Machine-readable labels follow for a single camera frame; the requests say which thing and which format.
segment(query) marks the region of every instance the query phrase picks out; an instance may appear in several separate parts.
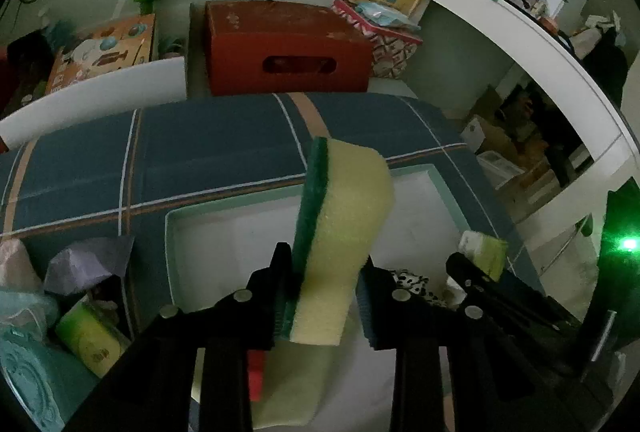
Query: sponge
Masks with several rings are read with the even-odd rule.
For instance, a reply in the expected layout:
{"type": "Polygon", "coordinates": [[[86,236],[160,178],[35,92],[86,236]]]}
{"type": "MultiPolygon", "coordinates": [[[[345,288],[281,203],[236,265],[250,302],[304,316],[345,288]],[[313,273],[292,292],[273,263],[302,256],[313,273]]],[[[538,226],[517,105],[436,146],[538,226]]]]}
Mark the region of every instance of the sponge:
{"type": "Polygon", "coordinates": [[[292,250],[300,291],[286,303],[285,338],[340,343],[358,273],[393,202],[389,169],[375,150],[314,139],[292,250]]]}

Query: red wooden box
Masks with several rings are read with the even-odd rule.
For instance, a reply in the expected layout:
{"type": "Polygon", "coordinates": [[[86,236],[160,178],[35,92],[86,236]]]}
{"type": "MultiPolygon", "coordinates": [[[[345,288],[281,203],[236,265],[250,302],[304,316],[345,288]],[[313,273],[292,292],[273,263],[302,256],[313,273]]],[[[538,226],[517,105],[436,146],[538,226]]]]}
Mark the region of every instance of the red wooden box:
{"type": "Polygon", "coordinates": [[[210,1],[205,11],[214,95],[367,90],[373,45],[329,8],[210,1]]]}

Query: patterned box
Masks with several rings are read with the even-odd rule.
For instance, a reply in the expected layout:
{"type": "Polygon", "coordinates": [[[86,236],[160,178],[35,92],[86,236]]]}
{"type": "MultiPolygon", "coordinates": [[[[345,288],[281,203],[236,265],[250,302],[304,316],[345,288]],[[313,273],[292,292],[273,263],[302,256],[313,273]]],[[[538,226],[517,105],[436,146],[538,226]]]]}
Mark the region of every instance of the patterned box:
{"type": "Polygon", "coordinates": [[[406,60],[422,45],[416,34],[373,24],[346,0],[334,0],[331,9],[373,43],[371,76],[376,78],[398,79],[406,68],[406,60]]]}

